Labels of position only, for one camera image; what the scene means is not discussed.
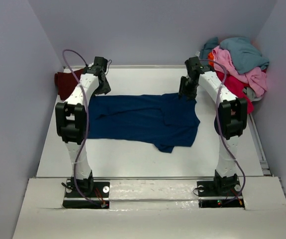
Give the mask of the navy blue t shirt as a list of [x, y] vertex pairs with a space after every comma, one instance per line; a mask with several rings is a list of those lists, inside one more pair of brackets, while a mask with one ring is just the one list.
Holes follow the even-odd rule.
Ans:
[[172, 153], [194, 143], [200, 124], [195, 105], [177, 93], [97, 96], [89, 103], [88, 138], [145, 142]]

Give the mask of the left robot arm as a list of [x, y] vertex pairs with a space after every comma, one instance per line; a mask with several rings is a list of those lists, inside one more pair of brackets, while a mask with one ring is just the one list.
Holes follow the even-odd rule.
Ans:
[[107, 69], [108, 60], [96, 56], [93, 63], [80, 70], [55, 75], [60, 97], [55, 105], [56, 131], [67, 147], [72, 165], [72, 176], [65, 186], [78, 197], [88, 197], [94, 190], [85, 146], [90, 126], [88, 106], [92, 96], [111, 91]]

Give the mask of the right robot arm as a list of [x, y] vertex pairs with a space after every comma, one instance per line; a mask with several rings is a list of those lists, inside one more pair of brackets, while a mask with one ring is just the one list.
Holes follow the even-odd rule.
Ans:
[[247, 126], [247, 100], [233, 94], [226, 86], [226, 78], [219, 79], [213, 66], [191, 57], [185, 61], [187, 76], [181, 77], [179, 96], [195, 99], [197, 88], [202, 87], [216, 103], [215, 130], [219, 139], [219, 158], [214, 178], [197, 184], [200, 197], [230, 197], [241, 194], [236, 170], [237, 146]]

